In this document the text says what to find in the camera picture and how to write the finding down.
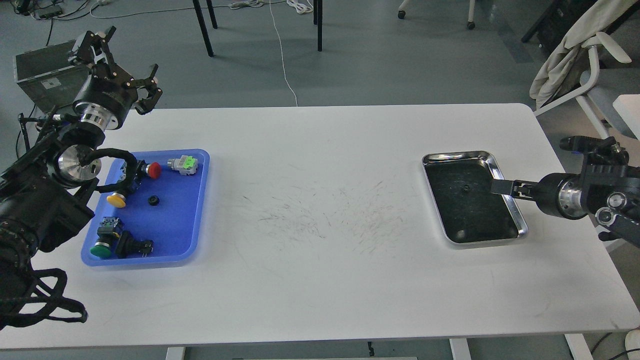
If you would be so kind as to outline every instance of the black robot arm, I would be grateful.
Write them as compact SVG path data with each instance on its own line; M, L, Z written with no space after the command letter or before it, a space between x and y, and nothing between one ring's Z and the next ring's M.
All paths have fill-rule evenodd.
M594 214L609 232L640 247L640 168L628 165L628 152L613 137L572 136L561 148L583 154L580 174L549 174L537 183L493 180L491 192L535 201L545 214L576 220Z
M113 60L108 42L115 28L104 36L87 31L69 54L69 62L86 66L88 77L74 101L76 116L56 114L54 108L44 119L20 116L20 127L38 122L40 135L31 147L24 132L27 152L0 174L0 329L6 325L24 327L43 319L84 322L82 303L62 296L67 275L60 269L33 270L31 258L38 250L53 251L76 236L93 218L87 203L94 191L128 188L134 181L137 159L120 149L97 149L107 129L122 127L129 110L153 110L160 97L153 66L147 79L135 80ZM147 96L138 99L138 90ZM97 186L100 158L122 158L127 168L124 178ZM68 190L77 189L71 194ZM53 277L48 286L42 279ZM26 304L43 308L21 313ZM76 313L58 318L51 313L62 308Z

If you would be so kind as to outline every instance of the beige fabric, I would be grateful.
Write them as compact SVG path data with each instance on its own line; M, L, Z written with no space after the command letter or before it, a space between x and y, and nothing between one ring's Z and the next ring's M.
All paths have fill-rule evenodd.
M581 43L605 29L638 0L598 0L569 29L531 84L529 96L540 108L556 92L575 61Z

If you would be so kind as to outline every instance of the gray floor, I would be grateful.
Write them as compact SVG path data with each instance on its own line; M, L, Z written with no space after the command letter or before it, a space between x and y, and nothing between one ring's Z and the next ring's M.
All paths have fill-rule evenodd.
M214 1L214 4L226 4ZM468 1L415 1L405 20L396 17L400 1L328 0L324 2L324 51L316 51L316 28L284 4L273 13L284 48L287 78L300 106L522 102L530 106L529 86L545 56L533 39L519 38L548 5L547 0L479 0L473 31L465 28ZM79 1L66 0L73 9ZM189 6L188 0L115 0L99 16ZM232 11L216 9L220 28L212 31L217 56L206 56L192 10L102 20L90 16L54 23L51 43L87 29L118 28L111 42L115 60L135 76L151 63L164 95L159 108L293 106L282 78L278 39L268 6ZM45 44L49 22L14 15L0 3L0 168L14 159L16 114L33 103L13 80L15 54ZM574 104L540 117L552 143L595 130ZM108 133L117 136L117 132ZM579 159L561 154L567 170ZM637 249L622 247L613 258L635 299L640 299ZM601 334L587 335L593 344ZM596 359L622 350L624 334L607 339ZM469 340L474 359L570 359L563 336ZM450 359L446 340L374 341L376 356ZM95 348L0 352L0 359L162 359L164 348ZM365 341L227 345L197 347L188 359L367 357Z

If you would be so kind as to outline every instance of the black table leg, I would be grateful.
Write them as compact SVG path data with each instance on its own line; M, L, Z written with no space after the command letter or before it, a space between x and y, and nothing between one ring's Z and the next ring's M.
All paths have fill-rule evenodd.
M318 21L318 51L322 51L322 0L314 0L317 5L317 21Z
M212 58L214 56L213 49L211 48L211 41L209 41L209 33L207 32L207 25L204 23L204 17L202 16L202 9L200 7L199 0L193 0L193 8L196 10L198 24L200 25L200 31L202 32L202 38L204 39L204 45L207 47L207 54Z
M531 26L531 28L529 28L527 33L520 39L520 41L528 42L531 39L531 37L533 37L533 34L538 32L538 28L540 27L540 24L542 24L543 20L545 20L558 7L558 5L560 4L560 1L561 0L553 0L551 2L551 5L549 5L549 7L545 10L545 12L543 12L542 15L540 15L538 20L536 20L536 22Z
M213 12L213 4L211 0L207 0L207 9L209 9L209 17L211 18L211 25L214 29L218 28L218 21L216 21L216 13Z

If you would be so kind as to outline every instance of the table surface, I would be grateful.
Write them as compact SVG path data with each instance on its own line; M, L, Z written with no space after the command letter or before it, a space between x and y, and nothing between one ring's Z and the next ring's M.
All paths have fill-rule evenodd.
M636 137L640 137L640 94L620 95L613 102L613 108Z
M488 151L508 179L562 171L522 104L132 112L103 147L209 152L198 248L180 267L90 268L80 258L85 229L33 262L67 271L65 295L86 305L88 321L8 327L0 347L448 338L640 323L586 218L550 217L518 200L528 237L471 249L445 240L424 155Z

